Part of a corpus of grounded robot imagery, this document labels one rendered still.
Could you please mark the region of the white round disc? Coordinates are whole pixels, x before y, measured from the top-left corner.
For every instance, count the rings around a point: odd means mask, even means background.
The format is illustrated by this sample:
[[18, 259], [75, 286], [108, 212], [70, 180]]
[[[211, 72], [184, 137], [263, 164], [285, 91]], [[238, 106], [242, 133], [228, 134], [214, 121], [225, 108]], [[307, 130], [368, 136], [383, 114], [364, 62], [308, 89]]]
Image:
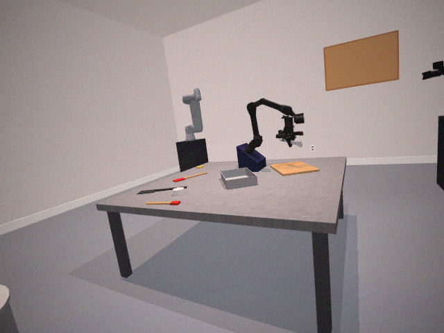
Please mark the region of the white round disc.
[[182, 196], [184, 194], [185, 194], [184, 187], [178, 187], [178, 188], [173, 189], [174, 196]]

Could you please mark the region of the light wooden board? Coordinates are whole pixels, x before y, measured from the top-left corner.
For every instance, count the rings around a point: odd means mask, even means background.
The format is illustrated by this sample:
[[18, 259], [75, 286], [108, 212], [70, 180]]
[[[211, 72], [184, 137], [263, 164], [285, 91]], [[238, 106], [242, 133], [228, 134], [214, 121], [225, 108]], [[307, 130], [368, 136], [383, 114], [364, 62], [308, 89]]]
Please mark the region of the light wooden board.
[[287, 162], [281, 164], [271, 164], [270, 167], [280, 173], [282, 176], [290, 176], [301, 173], [312, 173], [320, 169], [301, 161]]

